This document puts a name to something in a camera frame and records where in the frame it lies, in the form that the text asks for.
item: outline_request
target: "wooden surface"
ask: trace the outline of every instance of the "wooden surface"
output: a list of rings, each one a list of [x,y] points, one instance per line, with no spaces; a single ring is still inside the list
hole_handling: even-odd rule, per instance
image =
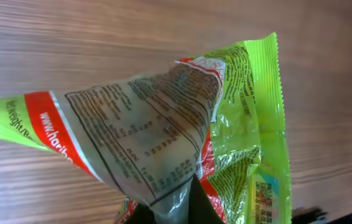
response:
[[[352,1],[0,0],[0,97],[94,85],[278,32],[294,207],[352,212]],[[0,141],[0,223],[111,223],[123,196]]]

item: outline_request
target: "plastic packaging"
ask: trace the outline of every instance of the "plastic packaging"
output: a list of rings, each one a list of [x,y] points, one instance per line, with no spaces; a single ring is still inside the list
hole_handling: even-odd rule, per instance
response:
[[[136,202],[186,223],[194,174],[225,223],[290,223],[277,51],[271,34],[149,77],[3,98],[0,139],[61,153],[130,196],[117,223]]]

